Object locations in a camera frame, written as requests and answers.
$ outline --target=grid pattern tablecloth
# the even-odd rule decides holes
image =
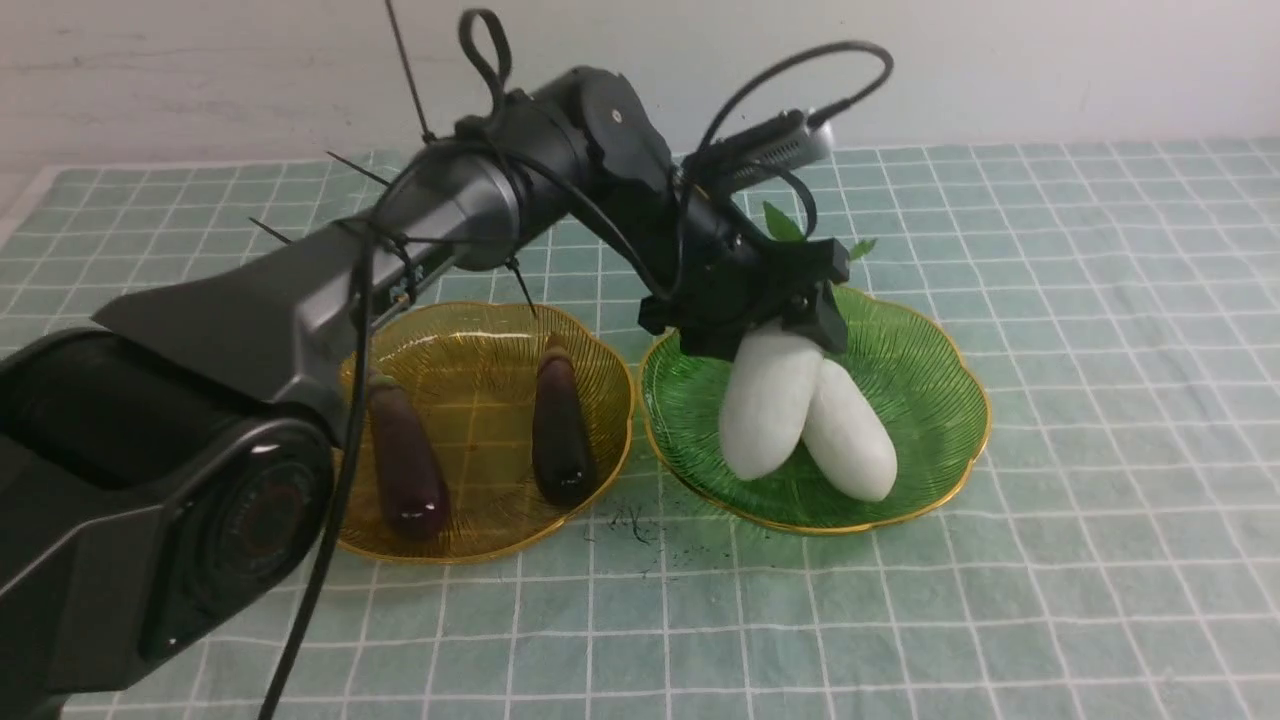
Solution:
[[[518,557],[340,555],[280,716],[1280,717],[1280,140],[849,150],[801,176],[819,233],[881,240],[852,282],[938,318],[989,389],[969,487],[801,539],[710,510],[640,433],[591,515]],[[0,350],[270,250],[246,215],[301,233],[374,190],[326,161],[64,172],[0,246]],[[581,225],[522,268],[630,361],[649,346],[640,283]],[[429,300],[518,299],[499,272]],[[253,717],[300,585],[69,717]]]

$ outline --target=white grid line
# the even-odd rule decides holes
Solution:
[[[1263,155],[1272,155],[1272,154],[1280,152],[1280,151],[1276,151],[1276,150],[1272,150],[1272,151],[1258,150],[1256,147],[1256,141],[1254,140],[1275,140],[1275,138],[1272,138],[1272,137],[1263,137],[1263,138],[1242,140],[1240,142],[1243,142],[1244,145],[1249,146],[1249,150],[1239,150],[1239,151],[1210,150],[1210,149],[1204,147],[1204,145],[1199,140],[1183,140],[1183,141],[1180,141],[1183,145],[1188,145],[1190,142],[1194,142],[1198,147],[1203,147],[1204,150],[1203,151],[1197,151],[1197,152],[1166,152],[1166,151],[1162,150],[1162,146],[1167,145],[1167,143],[1149,142],[1149,143],[1146,143],[1146,145],[1152,145],[1153,147],[1156,147],[1156,152],[1149,152],[1149,154],[1148,152],[1121,152],[1119,155],[1115,152],[1115,149],[1111,145],[1108,145],[1108,143],[1102,143],[1102,142],[1087,142],[1087,143],[1083,143],[1083,145],[1094,146],[1094,147],[1091,147],[1091,152],[1089,154],[1073,154],[1071,150],[1070,150],[1070,146],[1071,145],[1076,145],[1076,143],[1065,143],[1065,147],[1068,147],[1068,151],[1066,151],[1065,155],[1057,155],[1057,154],[1055,154],[1052,156],[1043,156],[1043,158],[1036,158],[1036,159],[1037,160],[1065,160],[1068,158],[1074,158],[1076,160],[1112,160],[1112,161],[1120,161],[1120,160],[1156,160],[1156,159],[1161,159],[1161,158],[1176,158],[1176,159],[1180,159],[1180,160],[1184,160],[1184,159],[1185,160],[1192,160],[1192,159],[1204,160],[1204,159],[1208,159],[1210,156],[1219,156],[1219,158],[1260,158],[1261,159]],[[940,149],[940,147],[948,147],[948,146],[950,147],[956,147],[956,149],[966,147],[969,150],[969,155],[965,156],[965,158],[954,158],[954,159],[929,159],[929,158],[927,158],[928,150],[936,150],[936,149]],[[1053,142],[1029,141],[1029,142],[975,142],[975,143],[969,143],[969,145],[963,145],[963,143],[961,145],[957,145],[957,143],[941,143],[941,145],[849,146],[849,147],[837,147],[837,149],[835,149],[831,159],[828,159],[822,165],[815,165],[815,167],[823,167],[823,168],[826,168],[826,167],[831,167],[833,164],[835,165],[850,165],[850,167],[855,167],[855,165],[879,165],[879,164],[883,164],[883,160],[881,160],[881,159],[877,159],[876,161],[872,161],[872,163],[867,163],[867,161],[840,163],[840,158],[847,158],[847,156],[855,155],[855,154],[860,154],[861,156],[876,156],[877,152],[893,152],[893,151],[902,151],[902,150],[920,150],[922,152],[925,154],[927,159],[925,160],[890,160],[888,161],[890,165],[923,165],[925,161],[932,161],[932,163],[937,164],[937,165],[957,165],[957,164],[965,164],[965,163],[982,163],[984,160],[997,160],[998,161],[998,160],[1009,160],[1009,159],[1016,159],[1016,158],[1005,156],[1005,155],[1001,155],[1001,156],[989,156],[989,155],[988,156],[979,156],[979,152],[974,152],[974,151],[975,150],[983,151],[983,150],[989,150],[989,149],[1000,149],[1001,151],[1005,151],[1006,149],[1028,147],[1028,146],[1041,146],[1041,147],[1044,147],[1044,149],[1055,147],[1055,151],[1056,151],[1056,149],[1064,147],[1064,143],[1062,142],[1056,142],[1056,141],[1053,141]],[[1106,151],[1105,155],[1093,154],[1094,151],[1102,151],[1102,150]],[[285,160],[269,160],[266,163],[256,161],[256,160],[252,160],[252,159],[244,159],[244,160],[238,160],[238,161],[237,160],[232,160],[232,161],[211,161],[211,163],[198,163],[198,164],[197,163],[180,163],[180,161],[179,163],[118,163],[118,164],[113,164],[113,165],[106,167],[106,168],[88,167],[88,165],[76,165],[76,164],[61,164],[61,165],[55,165],[55,169],[58,169],[58,170],[100,170],[100,169],[105,169],[105,170],[150,170],[150,169],[178,169],[178,170],[188,170],[188,169],[192,169],[192,168],[201,168],[201,169],[202,168],[210,168],[210,169],[216,169],[216,168],[238,168],[238,167],[242,167],[242,165],[261,165],[261,164],[284,165],[284,167],[291,167],[291,165],[312,165],[312,164],[328,163],[328,161],[329,161],[328,158],[294,158],[294,159],[285,159]],[[288,179],[291,182],[305,182],[305,181],[315,181],[317,178],[285,178],[285,179]],[[138,181],[136,178],[124,178],[124,179],[122,179],[119,182],[106,182],[106,183],[102,183],[102,184],[110,187],[110,186],[115,186],[115,184],[133,184],[134,182],[138,182]],[[225,181],[210,181],[210,179],[206,179],[206,181],[195,181],[195,182],[225,182]],[[253,181],[253,179],[250,179],[250,181],[246,181],[246,182],[268,182],[268,181]],[[69,178],[63,184],[83,186],[83,184],[86,184],[86,182],[81,181],[81,179],[76,179],[76,178]]]
[[[932,165],[929,167],[929,172],[933,174],[933,178],[937,179],[937,170]],[[987,179],[987,170],[986,170],[986,168],[983,168],[982,165],[979,165],[978,167],[978,172],[980,173],[982,178],[986,181]],[[943,201],[950,202],[950,201],[946,200],[946,196],[943,196]],[[955,223],[955,213],[951,210],[950,204],[947,205],[947,215],[951,218],[951,222]],[[1005,211],[1002,209],[1000,210],[1000,217],[1005,222],[1005,224],[1009,225],[1009,218],[1005,215]],[[972,259],[972,254],[969,252],[969,246],[966,243],[964,243],[964,242],[961,242],[960,246],[964,249],[965,258]],[[1019,246],[1018,243],[1015,243],[1015,247],[1018,247],[1018,252],[1019,252],[1019,255],[1021,255],[1021,246]],[[974,274],[978,275],[977,269],[974,270]],[[925,286],[925,288],[928,288],[928,282],[929,282],[928,278],[924,278],[924,286]],[[982,282],[983,282],[982,281],[982,275],[978,275],[978,283],[979,283],[979,286],[982,284]],[[995,305],[991,302],[991,296],[988,293],[986,293],[986,292],[983,292],[982,296],[983,296],[983,299],[987,302],[987,309],[991,310],[991,315],[993,318],[998,316],[997,313],[996,313]],[[934,309],[934,316],[937,316],[937,307],[933,305],[933,296],[932,295],[929,295],[929,305],[933,306],[933,309]],[[1053,325],[1055,325],[1055,328],[1057,328],[1057,320],[1053,320]],[[998,329],[1000,340],[1005,345],[1005,348],[1006,350],[1012,350],[1012,346],[1009,342],[1009,337],[1005,334],[1004,324],[997,323],[996,328]],[[1023,377],[1021,368],[1018,368],[1015,365],[1014,369],[1018,373],[1019,380],[1021,380],[1023,384],[1025,384],[1027,379],[1025,379],[1025,377]],[[1033,416],[1036,418],[1036,421],[1038,424],[1043,425],[1044,420],[1043,420],[1043,418],[1041,418],[1039,410],[1036,407],[1034,404],[1032,404],[1032,413],[1033,413]],[[1062,466],[1061,459],[1057,456],[1057,451],[1053,448],[1053,445],[1052,445],[1052,442],[1051,442],[1051,439],[1048,437],[1048,433],[1046,430],[1041,429],[1041,434],[1043,436],[1044,443],[1048,447],[1050,456],[1053,459],[1053,464],[1056,466],[1061,468]],[[993,482],[995,488],[996,488],[996,497],[1000,498],[1000,505],[1007,512],[1010,510],[1009,500],[1005,496],[1005,489],[1001,487],[1000,478],[996,477],[995,473],[992,474],[992,482]],[[1068,497],[1071,498],[1071,502],[1073,502],[1073,506],[1074,506],[1074,502],[1075,502],[1074,496],[1071,496],[1070,493],[1068,493]],[[1027,564],[1027,565],[1029,565],[1030,564],[1030,553],[1027,552],[1027,547],[1023,544],[1023,539],[1018,534],[1018,527],[1014,525],[1012,520],[1009,521],[1009,532],[1012,533],[1014,544],[1018,547],[1018,552],[1019,552],[1019,555],[1021,555],[1023,562]],[[1091,550],[1091,552],[1093,552],[1094,557],[1098,557],[1097,552],[1094,552],[1092,547],[1089,550]],[[1044,591],[1043,591],[1043,588],[1041,588],[1039,578],[1037,578],[1036,574],[1030,573],[1030,571],[1028,571],[1028,575],[1030,577],[1032,589],[1036,592],[1036,600],[1037,600],[1037,602],[1039,602],[1041,610],[1043,611],[1044,615],[1048,615],[1048,602],[1044,600]],[[961,596],[965,592],[963,585],[960,588],[960,592],[961,592]],[[1125,625],[1125,633],[1126,634],[1129,633],[1128,625]],[[1075,711],[1080,716],[1083,716],[1084,715],[1084,707],[1080,705],[1080,696],[1075,691],[1075,685],[1071,683],[1071,680],[1074,678],[1074,674],[1071,673],[1071,666],[1066,661],[1066,653],[1062,652],[1062,641],[1059,637],[1057,628],[1055,625],[1052,625],[1052,624],[1050,625],[1050,639],[1052,641],[1053,652],[1057,656],[1057,661],[1062,666],[1062,674],[1068,679],[1068,691],[1070,691],[1070,693],[1071,693],[1071,705],[1075,707]],[[1133,643],[1132,634],[1129,635],[1129,642]],[[1137,643],[1134,643],[1134,650],[1137,651]],[[1143,673],[1148,674],[1146,669],[1143,669]],[[998,702],[996,701],[995,697],[992,697],[992,703],[995,703],[996,707],[1000,707],[1000,705],[998,705]]]

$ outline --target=eggplant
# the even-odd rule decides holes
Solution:
[[[557,507],[577,507],[599,487],[573,363],[556,333],[538,361],[532,455],[538,489]]]
[[[408,541],[429,541],[449,521],[449,489],[408,393],[369,373],[369,421],[383,521]]]

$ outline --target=white vegetable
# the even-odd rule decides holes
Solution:
[[[849,372],[832,360],[818,370],[803,437],[827,482],[849,497],[878,502],[893,488],[893,441]]]
[[[818,345],[776,323],[742,338],[719,415],[721,452],[739,478],[768,475],[795,451],[820,365]]]

